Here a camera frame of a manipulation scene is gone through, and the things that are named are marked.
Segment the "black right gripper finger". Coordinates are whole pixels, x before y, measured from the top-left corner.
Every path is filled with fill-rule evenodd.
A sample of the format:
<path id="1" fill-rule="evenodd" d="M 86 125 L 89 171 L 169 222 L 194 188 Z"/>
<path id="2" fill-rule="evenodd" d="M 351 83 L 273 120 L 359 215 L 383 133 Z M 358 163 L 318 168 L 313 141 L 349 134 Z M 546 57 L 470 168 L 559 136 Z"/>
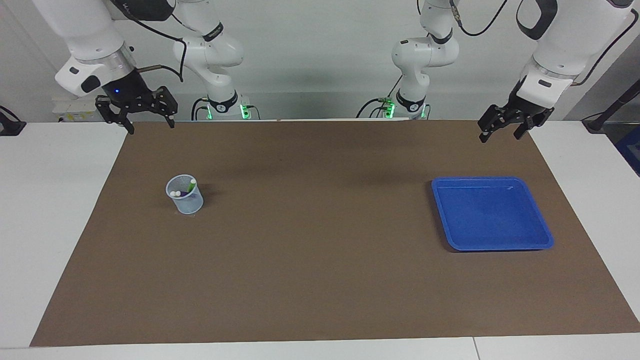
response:
<path id="1" fill-rule="evenodd" d="M 128 111 L 120 109 L 119 112 L 114 112 L 108 96 L 96 96 L 94 105 L 105 123 L 122 126 L 129 135 L 135 134 L 134 125 L 128 119 Z"/>
<path id="2" fill-rule="evenodd" d="M 178 112 L 178 108 L 178 101 L 176 101 L 166 86 L 160 86 L 156 89 L 157 114 L 164 117 L 164 120 L 171 129 L 175 128 L 175 115 Z"/>

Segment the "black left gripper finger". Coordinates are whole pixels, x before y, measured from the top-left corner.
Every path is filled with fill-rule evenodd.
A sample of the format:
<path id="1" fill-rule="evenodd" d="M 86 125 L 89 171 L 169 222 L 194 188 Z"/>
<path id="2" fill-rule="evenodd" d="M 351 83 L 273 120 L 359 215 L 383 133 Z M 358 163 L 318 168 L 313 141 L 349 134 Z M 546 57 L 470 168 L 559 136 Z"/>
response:
<path id="1" fill-rule="evenodd" d="M 484 144 L 497 130 L 510 125 L 512 110 L 509 107 L 500 107 L 496 104 L 490 105 L 477 121 L 480 128 L 478 139 Z"/>
<path id="2" fill-rule="evenodd" d="M 514 131 L 514 137 L 520 140 L 526 132 L 532 130 L 535 127 L 540 127 L 546 123 L 547 119 L 553 114 L 554 109 L 545 109 L 538 114 L 528 114 L 522 112 L 519 118 L 522 120 L 521 125 Z"/>

